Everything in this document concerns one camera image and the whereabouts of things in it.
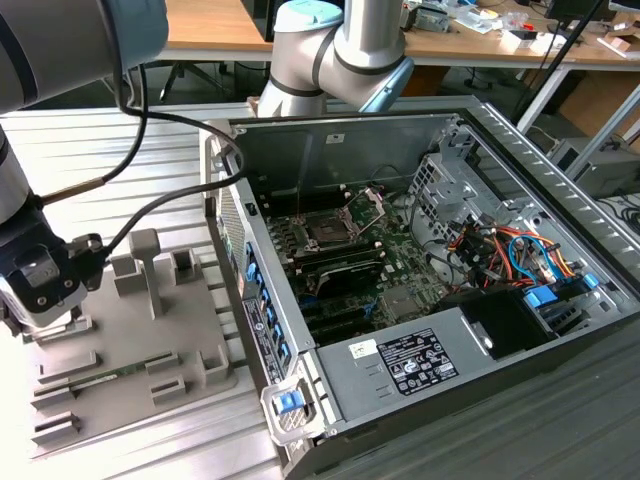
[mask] blue cable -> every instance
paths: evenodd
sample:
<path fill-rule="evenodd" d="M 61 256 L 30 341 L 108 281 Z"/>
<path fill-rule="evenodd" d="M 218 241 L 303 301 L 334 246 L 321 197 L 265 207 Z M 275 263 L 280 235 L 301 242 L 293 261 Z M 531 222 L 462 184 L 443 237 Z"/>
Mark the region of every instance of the blue cable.
<path fill-rule="evenodd" d="M 513 265 L 513 268 L 515 268 L 520 273 L 522 273 L 523 275 L 526 275 L 531 280 L 533 280 L 533 284 L 534 285 L 538 285 L 538 279 L 535 277 L 535 275 L 533 275 L 528 270 L 525 270 L 524 268 L 521 268 L 520 265 L 518 265 L 518 262 L 516 261 L 515 254 L 513 252 L 513 247 L 514 247 L 514 245 L 516 243 L 516 240 L 518 238 L 520 238 L 520 237 L 515 237 L 513 240 L 511 240 L 511 243 L 509 244 L 509 249 L 508 249 L 509 250 L 509 260 L 511 261 L 511 264 Z"/>
<path fill-rule="evenodd" d="M 515 237 L 513 240 L 511 240 L 511 243 L 509 244 L 509 260 L 511 261 L 511 263 L 513 264 L 513 266 L 514 266 L 514 268 L 516 270 L 518 270 L 520 273 L 523 273 L 524 275 L 526 275 L 529 278 L 531 278 L 533 280 L 534 284 L 537 285 L 537 281 L 536 281 L 535 277 L 529 271 L 520 268 L 520 265 L 518 265 L 518 262 L 516 262 L 515 254 L 513 252 L 513 247 L 515 245 L 516 240 L 518 240 L 519 238 L 526 238 L 527 240 L 530 240 L 532 243 L 534 243 L 542 251 L 542 254 L 544 255 L 544 259 L 547 262 L 547 265 L 549 265 L 549 268 L 551 269 L 551 273 L 553 273 L 553 275 L 557 279 L 566 278 L 565 275 L 562 273 L 562 271 L 553 262 L 553 260 L 549 256 L 549 252 L 547 252 L 547 249 L 542 244 L 542 242 L 540 242 L 540 240 L 538 240 L 537 238 L 530 237 L 529 235 L 520 235 L 518 237 Z"/>

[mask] black cable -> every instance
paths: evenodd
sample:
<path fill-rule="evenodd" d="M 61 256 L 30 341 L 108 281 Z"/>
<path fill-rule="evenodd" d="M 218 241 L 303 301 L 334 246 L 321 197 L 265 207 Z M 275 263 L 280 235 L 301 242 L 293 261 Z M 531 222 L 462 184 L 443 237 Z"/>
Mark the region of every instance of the black cable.
<path fill-rule="evenodd" d="M 240 65 L 242 68 L 246 68 L 247 70 L 253 70 L 254 72 L 266 72 L 267 70 L 269 70 L 269 67 L 257 68 L 257 67 L 249 67 L 248 65 L 245 65 L 244 63 L 240 63 L 240 62 L 236 62 L 236 63 Z"/>
<path fill-rule="evenodd" d="M 147 114 L 149 113 L 149 95 L 147 91 L 147 72 L 145 69 L 140 66 L 138 67 L 138 75 L 140 76 L 140 104 L 142 106 L 142 115 L 140 116 L 140 125 L 138 126 L 138 132 L 136 133 L 136 138 L 131 145 L 131 149 L 127 156 L 109 173 L 102 176 L 102 181 L 104 183 L 110 182 L 118 175 L 120 175 L 135 158 L 140 151 L 140 147 L 142 146 L 142 141 L 144 140 L 144 135 L 147 131 L 147 124 L 149 123 L 149 117 Z"/>
<path fill-rule="evenodd" d="M 587 13 L 580 20 L 580 22 L 578 23 L 576 28 L 573 29 L 573 31 L 571 32 L 571 35 L 569 36 L 569 38 L 567 39 L 565 44 L 562 46 L 562 48 L 560 49 L 558 54 L 555 56 L 555 58 L 551 62 L 551 65 L 549 65 L 549 68 L 547 69 L 547 72 L 546 72 L 544 78 L 542 79 L 542 82 L 540 82 L 540 85 L 538 85 L 536 90 L 533 92 L 533 95 L 532 95 L 531 98 L 536 98 L 538 96 L 538 94 L 542 91 L 542 89 L 545 87 L 545 85 L 547 84 L 547 82 L 551 78 L 551 75 L 553 75 L 555 73 L 555 71 L 558 69 L 558 67 L 560 66 L 560 64 L 564 60 L 564 57 L 567 56 L 567 53 L 569 53 L 569 50 L 571 49 L 573 44 L 576 42 L 576 40 L 578 40 L 578 38 L 580 38 L 580 35 L 584 31 L 584 29 L 587 27 L 588 23 L 591 21 L 591 19 L 594 17 L 594 15 L 596 14 L 598 9 L 602 6 L 602 4 L 604 2 L 605 2 L 605 0 L 595 0 L 595 2 L 593 3 L 593 6 L 591 7 L 591 10 L 589 10 L 589 13 Z M 522 105 L 520 110 L 518 110 L 513 115 L 513 117 L 511 118 L 511 122 L 512 123 L 517 124 L 522 119 L 524 114 L 527 112 L 527 109 L 529 108 L 529 104 L 530 104 L 530 102 L 529 103 L 525 103 L 524 105 Z"/>
<path fill-rule="evenodd" d="M 556 37 L 558 36 L 558 30 L 559 29 L 560 29 L 560 22 L 558 22 L 558 25 L 556 26 L 555 32 L 553 33 L 553 38 L 551 39 L 551 43 L 549 44 L 549 48 L 547 49 L 547 53 L 545 53 L 544 58 L 542 59 L 542 63 L 540 63 L 540 66 L 538 67 L 538 70 L 536 71 L 535 75 L 533 76 L 533 78 L 531 79 L 529 84 L 526 86 L 526 88 L 522 91 L 522 95 L 520 95 L 520 98 L 518 99 L 518 102 L 516 103 L 516 106 L 513 107 L 514 118 L 518 113 L 518 109 L 519 109 L 520 105 L 522 104 L 522 101 L 525 98 L 527 98 L 527 95 L 529 94 L 529 90 L 531 89 L 531 87 L 533 86 L 535 81 L 538 79 L 538 75 L 540 75 L 540 72 L 542 72 L 542 70 L 544 69 L 544 64 L 547 63 L 547 59 L 549 58 L 549 55 L 551 54 L 551 50 L 553 50 L 553 44 L 556 41 Z"/>
<path fill-rule="evenodd" d="M 140 97 L 141 97 L 141 105 L 142 111 L 148 112 L 149 104 L 148 104 L 148 95 L 147 95 L 147 75 L 143 68 L 138 67 L 138 75 L 140 77 Z M 122 82 L 122 77 L 114 77 L 114 81 Z M 135 156 L 140 151 L 140 146 L 142 145 L 142 141 L 144 139 L 145 133 L 147 131 L 148 117 L 146 115 L 141 115 L 140 123 L 138 125 L 138 131 L 136 133 L 135 139 L 129 152 L 125 156 L 125 158 L 109 173 L 103 175 L 102 177 L 93 178 L 91 180 L 86 180 L 77 185 L 72 185 L 70 187 L 63 188 L 62 190 L 58 190 L 57 192 L 49 193 L 47 195 L 43 195 L 40 197 L 40 202 L 43 206 L 51 205 L 56 202 L 60 202 L 62 200 L 66 200 L 71 197 L 75 197 L 80 195 L 81 193 L 90 192 L 97 188 L 103 187 L 106 183 L 110 182 L 118 175 L 120 175 L 135 158 Z"/>
<path fill-rule="evenodd" d="M 104 26 L 106 28 L 107 40 L 109 42 L 111 60 L 113 64 L 113 75 L 115 79 L 122 78 L 122 55 L 120 53 L 120 47 L 118 42 L 117 30 L 115 26 L 115 20 L 113 17 L 113 12 L 109 6 L 108 0 L 97 0 L 98 7 L 100 8 L 100 13 L 102 15 L 102 20 L 104 22 Z M 177 200 L 178 198 L 186 197 L 189 195 L 195 195 L 198 193 L 210 192 L 212 190 L 217 190 L 220 188 L 227 187 L 236 183 L 238 180 L 243 178 L 248 170 L 247 162 L 245 161 L 244 154 L 238 144 L 226 133 L 218 130 L 211 125 L 207 125 L 205 123 L 199 122 L 197 120 L 192 120 L 190 118 L 182 117 L 180 115 L 174 115 L 163 112 L 149 112 L 149 111 L 139 111 L 136 109 L 132 109 L 126 105 L 126 101 L 124 100 L 122 82 L 116 81 L 114 82 L 114 87 L 116 90 L 116 104 L 118 108 L 125 114 L 135 116 L 135 117 L 146 117 L 155 118 L 158 120 L 164 120 L 168 122 L 177 122 L 185 125 L 190 125 L 196 128 L 200 128 L 205 130 L 217 137 L 223 139 L 236 153 L 237 161 L 239 164 L 239 170 L 222 180 L 217 182 L 205 183 L 202 185 L 195 185 L 193 187 L 187 187 L 180 190 L 176 190 L 174 192 L 169 192 L 166 195 L 163 195 L 160 198 L 155 199 L 154 201 L 148 203 L 140 210 L 138 210 L 129 221 L 122 227 L 122 229 L 115 235 L 111 243 L 106 247 L 106 253 L 111 254 L 114 249 L 126 238 L 127 234 L 136 226 L 136 224 L 144 217 L 149 214 L 156 208 L 164 205 L 165 203 L 171 202 L 173 200 Z"/>
<path fill-rule="evenodd" d="M 380 165 L 378 168 L 376 168 L 373 171 L 373 173 L 369 176 L 369 181 L 373 182 L 375 180 L 375 178 L 376 178 L 376 175 L 378 175 L 385 168 L 389 168 L 389 169 L 393 170 L 394 172 L 396 172 L 398 174 L 398 176 L 400 178 L 402 178 L 402 181 L 407 185 L 407 189 L 411 188 L 411 182 L 409 180 L 407 180 L 406 175 L 402 174 L 400 172 L 400 170 L 398 170 L 398 167 L 396 167 L 395 165 L 392 165 L 390 163 L 385 163 L 384 165 Z"/>

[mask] label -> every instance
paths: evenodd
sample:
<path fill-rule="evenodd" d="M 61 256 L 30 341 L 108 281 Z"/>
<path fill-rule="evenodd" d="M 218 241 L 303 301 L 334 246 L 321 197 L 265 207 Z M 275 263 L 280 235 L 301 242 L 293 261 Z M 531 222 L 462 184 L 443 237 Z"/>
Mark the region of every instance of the label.
<path fill-rule="evenodd" d="M 278 362 L 278 357 L 273 350 L 273 343 L 269 338 L 269 329 L 266 328 L 258 302 L 255 300 L 246 300 L 242 302 L 244 305 L 244 311 L 247 314 L 251 331 L 253 332 L 253 338 L 258 346 L 258 353 L 260 354 L 260 361 L 262 362 L 262 368 L 264 369 L 267 380 L 270 385 L 280 382 L 284 375 L 282 374 L 282 368 Z"/>
<path fill-rule="evenodd" d="M 351 355 L 353 355 L 354 359 L 373 355 L 378 351 L 376 350 L 376 341 L 373 338 L 349 345 L 349 350 L 351 350 Z"/>
<path fill-rule="evenodd" d="M 412 395 L 459 375 L 430 328 L 381 343 L 378 351 L 403 395 Z"/>
<path fill-rule="evenodd" d="M 344 142 L 344 133 L 332 133 L 330 135 L 327 135 L 327 145 L 342 142 Z"/>

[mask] motherboard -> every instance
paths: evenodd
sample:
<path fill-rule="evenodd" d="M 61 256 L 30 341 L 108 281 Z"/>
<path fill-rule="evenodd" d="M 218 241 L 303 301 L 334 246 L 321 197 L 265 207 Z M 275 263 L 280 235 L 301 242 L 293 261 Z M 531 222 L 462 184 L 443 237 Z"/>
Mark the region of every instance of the motherboard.
<path fill-rule="evenodd" d="M 375 187 L 345 189 L 340 198 L 335 208 L 267 218 L 320 345 L 424 316 L 447 291 L 411 235 L 406 212 Z"/>

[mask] grey plastic block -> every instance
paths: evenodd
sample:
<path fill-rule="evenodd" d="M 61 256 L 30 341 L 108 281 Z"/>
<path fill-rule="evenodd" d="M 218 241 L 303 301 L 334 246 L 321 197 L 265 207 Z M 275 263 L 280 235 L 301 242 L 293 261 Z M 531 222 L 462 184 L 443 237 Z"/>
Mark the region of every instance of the grey plastic block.
<path fill-rule="evenodd" d="M 129 234 L 129 247 L 133 258 L 142 260 L 144 274 L 147 279 L 147 289 L 149 290 L 149 298 L 151 299 L 151 312 L 153 318 L 162 316 L 164 309 L 162 307 L 162 298 L 160 298 L 160 289 L 158 285 L 158 277 L 156 276 L 153 259 L 160 254 L 160 240 L 158 232 L 152 228 L 138 230 Z"/>
<path fill-rule="evenodd" d="M 111 258 L 114 282 L 118 295 L 124 297 L 147 289 L 147 279 L 140 264 L 131 255 L 120 255 Z"/>
<path fill-rule="evenodd" d="M 145 363 L 144 367 L 147 369 L 147 373 L 149 375 L 152 375 L 154 373 L 162 372 L 163 370 L 177 367 L 179 365 L 180 357 L 177 353 L 171 353 L 171 355 L 169 355 L 168 357 Z"/>
<path fill-rule="evenodd" d="M 96 325 L 90 315 L 82 315 L 81 317 L 73 319 L 70 323 L 62 327 L 61 329 L 55 329 L 53 331 L 31 332 L 24 333 L 25 342 L 37 342 L 38 345 L 44 345 L 46 343 L 55 342 L 58 340 L 65 340 L 73 338 L 78 335 L 85 335 L 92 332 Z"/>
<path fill-rule="evenodd" d="M 170 259 L 174 285 L 184 285 L 200 278 L 200 262 L 190 248 L 171 252 Z"/>
<path fill-rule="evenodd" d="M 45 393 L 43 395 L 34 396 L 31 400 L 31 405 L 33 405 L 36 410 L 40 410 L 42 408 L 55 405 L 56 403 L 73 400 L 74 398 L 75 395 L 73 394 L 71 389 L 69 387 L 65 387 L 54 390 L 53 392 Z"/>
<path fill-rule="evenodd" d="M 219 394 L 233 388 L 238 382 L 238 376 L 231 371 L 222 382 L 204 385 L 204 369 L 196 358 L 197 351 L 202 352 L 208 368 L 219 366 L 220 346 L 232 365 L 233 359 L 238 358 L 234 356 L 234 350 L 227 347 L 204 276 L 176 286 L 173 285 L 168 255 L 167 258 L 156 258 L 154 265 L 160 294 L 167 308 L 161 318 L 153 319 L 146 290 L 121 298 L 115 287 L 115 272 L 109 269 L 104 272 L 100 289 L 91 292 L 82 303 L 83 314 L 90 315 L 97 323 L 92 333 L 43 345 L 36 342 L 24 345 L 29 363 L 33 365 L 46 366 L 51 362 L 66 361 L 92 350 L 100 356 L 96 368 L 80 374 L 68 372 L 65 377 L 48 383 L 38 381 L 36 368 L 29 370 L 34 397 L 65 388 L 75 394 L 75 398 L 68 397 L 68 400 L 42 406 L 39 410 L 29 406 L 34 423 L 67 410 L 73 411 L 82 421 L 82 428 L 76 435 L 37 445 L 34 456 L 49 454 L 152 415 Z M 225 315 L 226 322 L 232 320 L 231 314 Z M 173 353 L 179 356 L 179 365 L 160 373 L 147 373 L 145 364 L 171 357 Z M 166 401 L 162 400 L 167 396 L 162 396 L 159 403 L 155 404 L 149 385 L 165 377 L 178 375 L 184 379 L 186 394 L 176 394 L 173 399 Z"/>
<path fill-rule="evenodd" d="M 78 417 L 72 412 L 64 412 L 38 423 L 34 427 L 35 433 L 31 440 L 42 445 L 71 434 L 77 434 L 78 430 L 80 430 Z"/>
<path fill-rule="evenodd" d="M 54 380 L 60 380 L 75 373 L 97 367 L 99 363 L 100 357 L 95 350 L 64 360 L 52 360 L 47 363 L 41 363 L 38 365 L 40 373 L 38 381 L 40 383 L 48 383 Z"/>
<path fill-rule="evenodd" d="M 175 400 L 187 393 L 187 386 L 184 383 L 182 375 L 162 380 L 149 386 L 151 392 L 151 400 L 154 405 L 160 405 L 170 400 Z"/>
<path fill-rule="evenodd" d="M 222 345 L 218 346 L 218 359 L 205 359 L 202 352 L 198 350 L 196 362 L 202 375 L 202 382 L 207 387 L 225 381 L 231 372 L 231 364 Z"/>

